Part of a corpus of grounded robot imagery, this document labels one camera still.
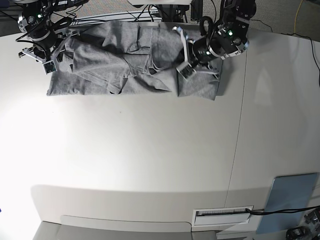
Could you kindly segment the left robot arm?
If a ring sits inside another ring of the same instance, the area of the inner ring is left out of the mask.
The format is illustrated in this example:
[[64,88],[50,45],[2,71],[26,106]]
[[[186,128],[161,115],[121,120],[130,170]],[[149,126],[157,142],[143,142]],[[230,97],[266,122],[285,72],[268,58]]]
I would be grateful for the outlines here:
[[241,55],[248,49],[247,32],[256,10],[254,0],[222,0],[216,22],[208,16],[200,19],[202,38],[196,41],[189,39],[181,27],[173,27],[180,35],[184,54],[184,61],[176,68],[177,72],[189,80],[199,71],[199,66],[205,66],[206,74],[217,75],[210,62]]

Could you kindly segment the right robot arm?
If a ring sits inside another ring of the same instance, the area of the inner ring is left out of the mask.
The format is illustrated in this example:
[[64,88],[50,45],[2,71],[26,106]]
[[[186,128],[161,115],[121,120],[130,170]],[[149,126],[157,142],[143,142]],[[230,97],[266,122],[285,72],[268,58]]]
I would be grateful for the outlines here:
[[58,71],[66,42],[80,33],[79,30],[72,30],[73,26],[94,26],[113,20],[186,23],[186,12],[190,9],[188,5],[144,2],[135,5],[137,11],[78,18],[76,12],[86,3],[85,0],[15,0],[14,4],[22,8],[17,24],[23,33],[16,41],[32,44],[30,48],[23,48],[18,56],[36,60],[42,64],[44,72],[50,74]]

